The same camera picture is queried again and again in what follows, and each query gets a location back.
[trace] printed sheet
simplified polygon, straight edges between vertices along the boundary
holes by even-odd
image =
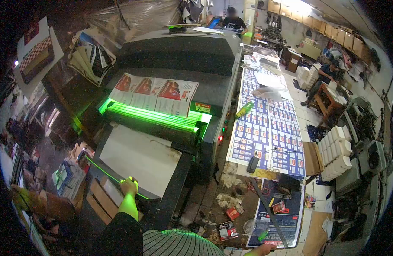
[[[197,82],[137,77],[125,73],[109,98],[141,109],[188,117],[189,107],[198,85]]]
[[[283,75],[278,76],[265,69],[262,72],[272,76],[273,82],[286,86]],[[303,145],[293,102],[274,102],[253,96],[252,92],[260,84],[252,70],[244,68],[241,80],[238,111],[249,101],[254,102],[255,107],[235,120],[226,160],[247,166],[252,156],[260,159],[254,174],[238,168],[240,175],[267,178],[268,175],[262,172],[271,170],[303,179]]]
[[[276,213],[274,216],[277,219],[277,223],[279,224],[281,231],[283,232],[288,247],[295,247],[300,234],[305,187],[301,185],[301,191],[293,191],[291,195],[284,195],[277,191],[277,182],[263,179],[262,188],[266,202],[270,202],[272,198],[274,198],[272,205],[275,205],[282,200],[284,201],[285,208],[288,210],[285,210],[286,213]],[[276,231],[276,228],[270,220],[270,216],[260,199],[258,200],[255,219],[270,222],[270,231],[265,240],[262,242],[259,242],[257,236],[249,236],[246,247],[256,247],[265,243],[274,244],[278,248],[284,248],[279,233]]]

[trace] ceiling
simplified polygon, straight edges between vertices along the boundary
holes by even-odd
[[[383,44],[364,11],[354,0],[302,0],[315,8],[313,11],[326,21],[342,25],[357,31],[380,47]]]

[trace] metal ruler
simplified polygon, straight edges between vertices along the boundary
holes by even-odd
[[[273,225],[275,226],[277,232],[279,233],[281,242],[283,243],[284,247],[287,249],[287,246],[288,246],[288,245],[287,245],[286,238],[284,238],[284,235],[283,235],[283,233],[281,232],[281,229],[280,229],[280,227],[279,227],[279,224],[277,223],[277,220],[276,220],[275,216],[272,214],[272,212],[271,212],[271,210],[270,210],[270,208],[269,208],[269,206],[268,206],[268,203],[265,201],[265,197],[263,196],[262,191],[259,189],[256,180],[255,180],[254,178],[250,178],[250,182],[252,182],[253,186],[255,187],[256,193],[257,193],[257,195],[259,196],[260,201],[261,201],[262,204],[265,206],[265,209],[266,209],[266,211],[268,212],[269,217],[271,218],[271,220],[272,220],[272,222],[273,222]]]

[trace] hand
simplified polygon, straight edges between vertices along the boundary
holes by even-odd
[[[271,244],[262,244],[261,246],[256,247],[252,251],[245,254],[245,256],[265,256],[271,253],[271,250],[276,249],[275,245]]]
[[[128,179],[120,181],[120,187],[124,196],[130,194],[135,196],[138,193],[138,182],[135,178],[128,177]]]

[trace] stacked white boxes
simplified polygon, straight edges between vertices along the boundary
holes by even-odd
[[[297,70],[299,71],[297,76],[297,81],[299,83],[300,88],[309,90],[312,87],[314,82],[316,82],[316,80],[319,77],[318,70],[320,69],[320,67],[321,65],[316,63],[310,69],[306,67],[297,68]]]
[[[319,142],[323,165],[323,181],[331,181],[351,169],[350,155],[352,154],[352,137],[347,126],[333,127],[326,136]]]

